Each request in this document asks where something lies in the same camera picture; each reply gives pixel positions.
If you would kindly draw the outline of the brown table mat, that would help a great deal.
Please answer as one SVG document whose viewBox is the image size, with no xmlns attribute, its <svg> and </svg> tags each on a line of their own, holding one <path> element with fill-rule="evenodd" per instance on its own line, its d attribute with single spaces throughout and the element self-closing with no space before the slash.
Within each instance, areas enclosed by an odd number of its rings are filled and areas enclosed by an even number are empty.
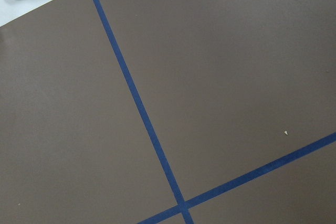
<svg viewBox="0 0 336 224">
<path fill-rule="evenodd" d="M 335 223 L 335 0 L 100 0 L 192 223 Z M 184 223 L 93 0 L 1 27 L 1 223 Z"/>
</svg>

